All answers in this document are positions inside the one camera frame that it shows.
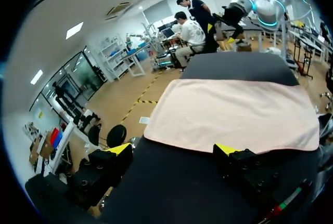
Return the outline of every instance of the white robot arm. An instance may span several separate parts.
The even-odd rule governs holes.
[[[233,36],[237,36],[242,32],[242,27],[238,22],[242,17],[246,17],[251,11],[258,15],[258,23],[260,26],[268,31],[277,31],[280,24],[280,19],[286,12],[286,7],[291,4],[293,0],[232,0],[228,7],[225,7],[225,14],[218,20],[222,20],[228,25],[236,28]]]

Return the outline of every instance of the seated man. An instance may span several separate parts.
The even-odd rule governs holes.
[[[199,23],[187,19],[184,12],[176,13],[175,18],[177,22],[182,25],[181,34],[177,34],[176,36],[188,43],[188,46],[177,49],[176,58],[182,67],[186,67],[186,56],[193,54],[193,51],[189,46],[191,46],[195,52],[202,51],[205,45],[206,36]]]

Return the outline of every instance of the yellow black tape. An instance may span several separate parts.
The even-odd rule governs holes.
[[[153,104],[157,104],[158,101],[150,101],[150,100],[138,100],[139,103],[153,103]]]
[[[138,102],[135,102],[135,103],[132,105],[132,107],[130,108],[130,110],[126,113],[126,115],[124,116],[124,118],[121,120],[120,124],[122,124],[122,123],[125,121],[125,119],[128,118],[130,112],[134,109],[134,107],[136,106],[137,103],[138,103]]]
[[[128,111],[128,113],[124,116],[124,118],[121,120],[120,124],[122,124],[126,118],[128,118],[130,112],[134,109],[134,107],[136,106],[137,103],[141,102],[141,103],[153,103],[153,104],[157,104],[157,101],[148,101],[148,100],[140,100],[141,97],[146,93],[146,91],[149,89],[149,87],[155,82],[155,80],[163,73],[163,71],[160,71],[157,76],[153,79],[153,81],[148,85],[148,87],[141,93],[141,96],[136,100],[136,102],[132,105],[132,107],[130,108],[130,110]]]
[[[141,93],[141,96],[137,99],[139,101],[141,97],[146,93],[146,91],[149,89],[149,87],[156,81],[156,79],[163,73],[163,71],[160,71],[157,76],[153,79],[153,81],[150,82],[150,84],[147,86],[147,88]]]

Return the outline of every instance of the black shirt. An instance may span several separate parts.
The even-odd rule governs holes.
[[[192,0],[190,6],[188,6],[188,11],[196,18],[197,22],[206,33],[208,23],[214,25],[215,21],[211,14],[202,7],[204,4],[202,0]]]

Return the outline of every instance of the white shirt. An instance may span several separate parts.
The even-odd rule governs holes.
[[[197,21],[187,20],[182,25],[181,39],[187,41],[190,45],[203,45],[206,36]]]

